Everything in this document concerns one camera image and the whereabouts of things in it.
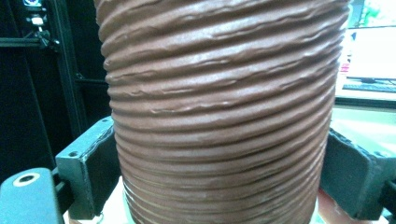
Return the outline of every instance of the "monitor screen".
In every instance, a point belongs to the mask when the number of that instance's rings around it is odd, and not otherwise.
[[[396,80],[396,27],[348,29],[347,77]]]

